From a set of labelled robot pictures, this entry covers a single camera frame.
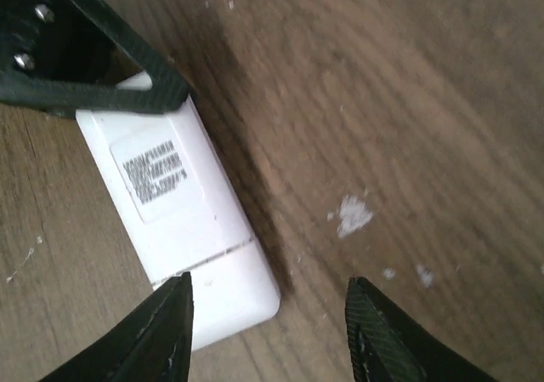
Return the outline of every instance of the metal screw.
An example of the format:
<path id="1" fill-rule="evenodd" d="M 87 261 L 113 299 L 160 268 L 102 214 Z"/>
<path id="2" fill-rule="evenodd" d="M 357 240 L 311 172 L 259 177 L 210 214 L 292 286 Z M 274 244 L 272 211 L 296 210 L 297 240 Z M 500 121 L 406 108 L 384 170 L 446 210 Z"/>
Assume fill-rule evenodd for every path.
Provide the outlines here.
<path id="1" fill-rule="evenodd" d="M 54 12 L 47 5 L 37 5 L 34 8 L 36 16 L 45 23 L 54 22 Z"/>
<path id="2" fill-rule="evenodd" d="M 36 62 L 34 61 L 32 56 L 27 53 L 16 54 L 14 56 L 14 59 L 15 63 L 17 63 L 17 66 L 19 66 L 23 70 L 34 70 L 34 68 L 36 67 Z"/>

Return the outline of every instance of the barcode label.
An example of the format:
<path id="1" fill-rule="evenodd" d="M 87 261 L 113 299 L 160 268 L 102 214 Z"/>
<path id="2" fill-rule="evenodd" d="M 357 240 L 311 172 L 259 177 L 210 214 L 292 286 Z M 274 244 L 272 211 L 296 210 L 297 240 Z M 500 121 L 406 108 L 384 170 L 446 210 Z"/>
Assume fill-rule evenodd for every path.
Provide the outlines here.
<path id="1" fill-rule="evenodd" d="M 175 191 L 187 173 L 171 140 L 123 163 L 138 199 L 145 205 Z"/>

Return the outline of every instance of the white speck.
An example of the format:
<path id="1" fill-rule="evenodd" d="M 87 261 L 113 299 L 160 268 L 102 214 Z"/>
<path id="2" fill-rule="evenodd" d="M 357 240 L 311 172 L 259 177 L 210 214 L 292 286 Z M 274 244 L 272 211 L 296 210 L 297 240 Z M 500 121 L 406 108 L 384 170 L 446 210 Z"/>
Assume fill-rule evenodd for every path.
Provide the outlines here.
<path id="1" fill-rule="evenodd" d="M 429 269 L 427 269 L 424 265 L 417 265 L 416 271 L 417 271 L 417 275 L 419 276 L 419 279 L 421 280 L 425 288 L 429 288 L 433 285 L 434 274 L 431 273 Z"/>
<path id="2" fill-rule="evenodd" d="M 6 278 L 6 282 L 11 282 L 14 277 L 17 275 L 17 271 L 14 271 L 13 274 L 11 276 L 9 276 L 8 278 Z"/>
<path id="3" fill-rule="evenodd" d="M 368 210 L 366 204 L 357 197 L 343 197 L 338 213 L 338 217 L 341 219 L 337 229 L 338 237 L 344 239 L 353 232 L 362 229 L 373 216 L 374 213 Z"/>
<path id="4" fill-rule="evenodd" d="M 393 280 L 396 274 L 397 271 L 391 267 L 386 267 L 382 271 L 382 275 L 386 278 L 386 280 Z"/>
<path id="5" fill-rule="evenodd" d="M 19 269 L 15 270 L 11 276 L 7 277 L 6 278 L 6 282 L 11 282 L 14 277 L 19 273 L 19 270 L 23 268 L 23 266 L 26 264 L 26 262 L 28 261 L 28 259 L 34 254 L 34 248 L 30 248 L 28 250 L 28 254 L 26 255 L 25 259 L 23 260 L 23 262 L 20 264 L 19 266 Z"/>

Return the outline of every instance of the black clamp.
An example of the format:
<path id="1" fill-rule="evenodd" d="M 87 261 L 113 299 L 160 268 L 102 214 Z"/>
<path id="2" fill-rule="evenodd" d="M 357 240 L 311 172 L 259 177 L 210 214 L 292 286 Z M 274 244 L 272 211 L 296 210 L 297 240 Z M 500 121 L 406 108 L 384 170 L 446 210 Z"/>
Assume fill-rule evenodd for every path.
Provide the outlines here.
<path id="1" fill-rule="evenodd" d="M 355 382 L 496 382 L 364 277 L 349 280 L 345 315 Z"/>
<path id="2" fill-rule="evenodd" d="M 194 310 L 190 273 L 172 277 L 104 337 L 40 382 L 186 382 Z"/>
<path id="3" fill-rule="evenodd" d="M 148 90 L 100 85 L 122 51 L 152 81 Z M 62 117 L 75 109 L 162 114 L 188 83 L 103 0 L 0 0 L 0 102 Z"/>

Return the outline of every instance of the wooden table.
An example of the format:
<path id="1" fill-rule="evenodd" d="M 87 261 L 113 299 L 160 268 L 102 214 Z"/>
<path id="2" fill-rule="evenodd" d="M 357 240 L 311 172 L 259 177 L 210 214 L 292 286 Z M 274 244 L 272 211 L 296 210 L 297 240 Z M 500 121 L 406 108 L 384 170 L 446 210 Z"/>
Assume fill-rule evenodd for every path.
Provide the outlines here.
<path id="1" fill-rule="evenodd" d="M 195 85 L 283 293 L 192 382 L 352 380 L 353 275 L 499 380 L 544 380 L 542 0 L 106 1 Z M 24 382 L 150 284 L 74 122 L 3 108 L 0 166 L 0 379 Z M 340 237 L 352 197 L 373 216 Z"/>

